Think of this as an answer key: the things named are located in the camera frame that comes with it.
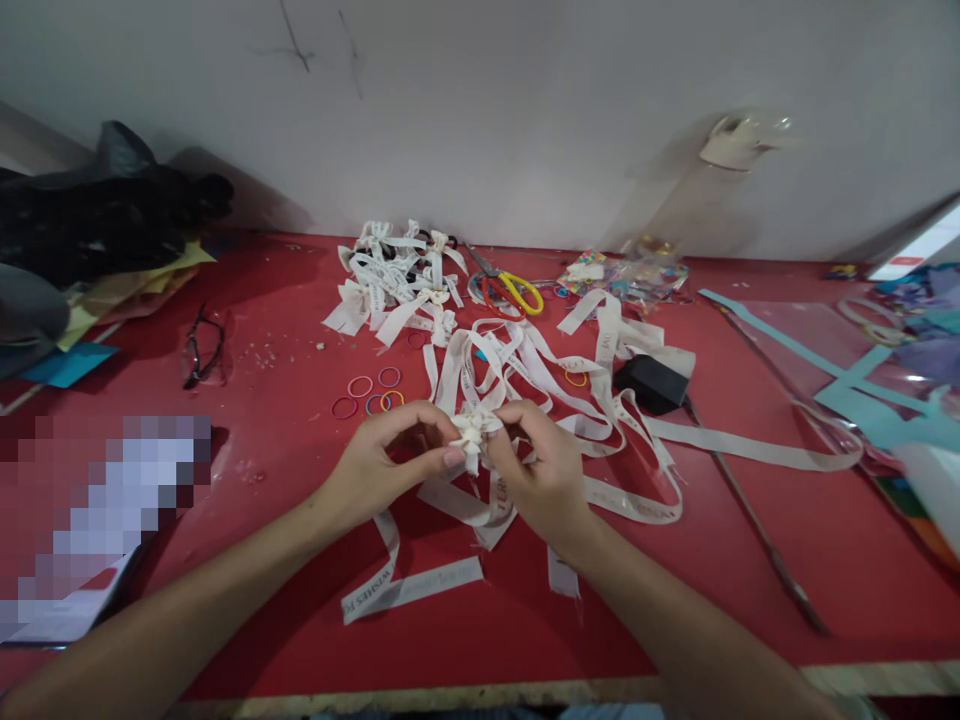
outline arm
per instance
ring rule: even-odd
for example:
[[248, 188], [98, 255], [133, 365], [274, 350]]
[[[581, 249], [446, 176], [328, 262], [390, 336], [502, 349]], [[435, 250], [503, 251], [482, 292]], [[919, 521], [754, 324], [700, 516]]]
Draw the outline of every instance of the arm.
[[463, 462], [462, 451], [440, 446], [395, 465], [386, 451], [409, 435], [434, 445], [460, 436], [427, 402], [367, 420], [302, 504], [71, 645], [8, 694], [0, 718], [160, 717], [311, 558], [404, 491]]
[[694, 717], [842, 717], [782, 658], [590, 510], [570, 433], [529, 400], [497, 415], [519, 425], [537, 452], [523, 466], [506, 431], [489, 440], [517, 510], [600, 594]]

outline scissors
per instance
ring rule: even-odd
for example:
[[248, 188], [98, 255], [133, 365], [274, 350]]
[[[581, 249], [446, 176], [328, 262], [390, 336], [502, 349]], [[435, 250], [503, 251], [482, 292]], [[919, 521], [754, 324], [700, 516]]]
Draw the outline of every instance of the scissors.
[[[516, 275], [503, 270], [497, 270], [495, 267], [493, 267], [493, 265], [477, 255], [470, 244], [466, 241], [461, 240], [460, 244], [467, 249], [467, 252], [470, 253], [470, 257], [472, 257], [474, 262], [480, 266], [480, 270], [483, 272], [483, 282], [480, 285], [480, 292], [483, 295], [483, 299], [486, 302], [487, 307], [490, 309], [490, 312], [499, 318], [503, 318], [504, 320], [512, 320], [513, 322], [519, 322], [527, 315], [539, 315], [543, 312], [543, 297], [532, 283], [529, 283], [523, 278], [517, 277]], [[532, 294], [533, 299], [536, 302], [536, 307], [531, 307], [527, 301], [521, 297], [520, 291], [517, 290], [517, 285], [520, 285]], [[517, 309], [517, 314], [508, 315], [498, 308], [493, 302], [493, 293], [497, 293], [500, 297], [513, 305], [513, 307]]]

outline black box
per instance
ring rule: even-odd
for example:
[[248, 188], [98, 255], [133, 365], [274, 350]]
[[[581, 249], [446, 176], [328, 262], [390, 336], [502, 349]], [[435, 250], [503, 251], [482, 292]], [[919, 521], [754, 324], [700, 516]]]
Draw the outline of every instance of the black box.
[[683, 405], [690, 381], [649, 355], [637, 355], [617, 370], [613, 384], [633, 390], [637, 404], [651, 415], [663, 415]]

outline scissors blade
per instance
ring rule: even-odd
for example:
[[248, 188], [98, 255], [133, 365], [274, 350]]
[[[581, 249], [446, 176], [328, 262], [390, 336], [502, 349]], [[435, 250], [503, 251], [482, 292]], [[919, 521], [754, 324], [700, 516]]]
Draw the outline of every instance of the scissors blade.
[[480, 266], [480, 269], [483, 271], [484, 275], [486, 275], [487, 277], [497, 277], [500, 274], [493, 267], [493, 265], [488, 263], [486, 260], [484, 260], [482, 257], [480, 257], [479, 255], [477, 255], [477, 253], [474, 252], [473, 248], [470, 246], [470, 243], [466, 242], [465, 240], [461, 240], [460, 244], [467, 249], [467, 252], [470, 253], [470, 257], [472, 257], [473, 261]]

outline yellow scissors handle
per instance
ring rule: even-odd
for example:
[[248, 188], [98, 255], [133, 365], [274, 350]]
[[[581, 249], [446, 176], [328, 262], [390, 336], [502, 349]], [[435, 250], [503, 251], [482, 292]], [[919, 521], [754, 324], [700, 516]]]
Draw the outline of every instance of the yellow scissors handle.
[[[527, 315], [539, 315], [543, 312], [543, 296], [540, 294], [540, 291], [537, 290], [533, 285], [528, 283], [523, 278], [519, 278], [516, 275], [513, 275], [508, 272], [501, 272], [497, 278], [503, 283], [503, 286], [507, 289], [513, 299], [520, 303], [520, 306], [526, 310]], [[536, 301], [536, 307], [530, 307], [526, 300], [523, 299], [523, 295], [520, 294], [520, 291], [517, 290], [517, 285], [521, 285], [527, 289], [527, 291], [533, 296], [533, 299]]]

